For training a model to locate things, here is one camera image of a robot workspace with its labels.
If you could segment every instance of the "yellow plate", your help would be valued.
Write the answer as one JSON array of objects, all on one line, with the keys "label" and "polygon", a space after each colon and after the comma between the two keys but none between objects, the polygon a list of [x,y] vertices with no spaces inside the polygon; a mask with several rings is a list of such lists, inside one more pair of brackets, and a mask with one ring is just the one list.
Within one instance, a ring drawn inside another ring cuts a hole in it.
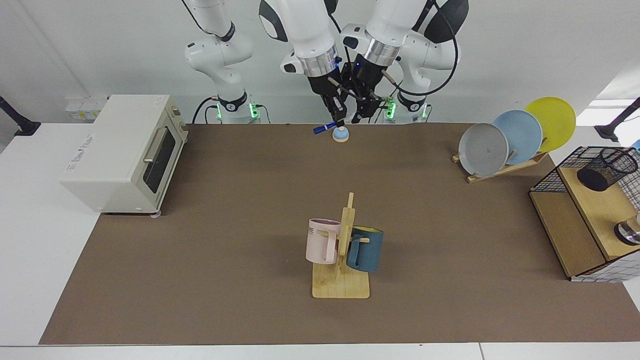
[{"label": "yellow plate", "polygon": [[575,131],[575,111],[568,102],[558,97],[543,97],[525,109],[538,119],[542,137],[546,138],[540,151],[556,150],[566,144]]}]

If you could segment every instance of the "oven door handle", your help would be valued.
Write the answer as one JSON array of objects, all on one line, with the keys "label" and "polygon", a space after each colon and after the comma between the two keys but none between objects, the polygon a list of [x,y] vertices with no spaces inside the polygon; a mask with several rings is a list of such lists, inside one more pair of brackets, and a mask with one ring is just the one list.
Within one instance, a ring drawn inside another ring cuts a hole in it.
[{"label": "oven door handle", "polygon": [[156,135],[154,136],[153,141],[151,141],[149,150],[147,150],[147,154],[145,155],[145,158],[143,160],[145,163],[156,162],[156,159],[162,147],[162,143],[164,142],[164,138],[166,137],[166,134],[168,132],[169,132],[169,129],[167,129],[166,127],[156,130]]}]

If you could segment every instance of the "oven window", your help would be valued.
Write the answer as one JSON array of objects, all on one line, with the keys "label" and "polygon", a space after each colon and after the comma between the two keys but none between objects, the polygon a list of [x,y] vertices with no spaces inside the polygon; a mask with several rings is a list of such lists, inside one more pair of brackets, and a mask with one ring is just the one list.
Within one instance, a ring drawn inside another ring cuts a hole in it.
[{"label": "oven window", "polygon": [[153,193],[158,193],[164,171],[169,165],[169,159],[173,153],[173,148],[175,148],[175,138],[173,134],[171,134],[171,131],[169,131],[169,127],[165,126],[165,128],[167,129],[166,136],[164,137],[162,145],[160,145],[160,151],[158,152],[156,161],[147,165],[145,175],[143,176],[145,184],[147,184]]}]

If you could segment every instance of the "blue mug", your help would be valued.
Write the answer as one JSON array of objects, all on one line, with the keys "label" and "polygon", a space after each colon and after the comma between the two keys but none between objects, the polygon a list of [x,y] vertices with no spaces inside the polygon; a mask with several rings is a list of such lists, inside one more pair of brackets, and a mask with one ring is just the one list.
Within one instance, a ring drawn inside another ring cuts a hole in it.
[{"label": "blue mug", "polygon": [[[347,266],[363,272],[374,272],[378,269],[380,252],[382,251],[382,230],[372,227],[354,226],[351,232],[351,243],[347,255]],[[368,238],[369,242],[360,241]]]}]

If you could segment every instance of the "toaster oven door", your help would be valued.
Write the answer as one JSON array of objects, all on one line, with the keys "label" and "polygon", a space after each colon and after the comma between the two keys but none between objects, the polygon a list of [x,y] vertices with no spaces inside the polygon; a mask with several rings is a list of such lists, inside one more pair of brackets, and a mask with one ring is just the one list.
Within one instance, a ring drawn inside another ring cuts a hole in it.
[{"label": "toaster oven door", "polygon": [[181,149],[182,139],[165,113],[143,159],[143,186],[154,194],[156,202],[164,195]]}]

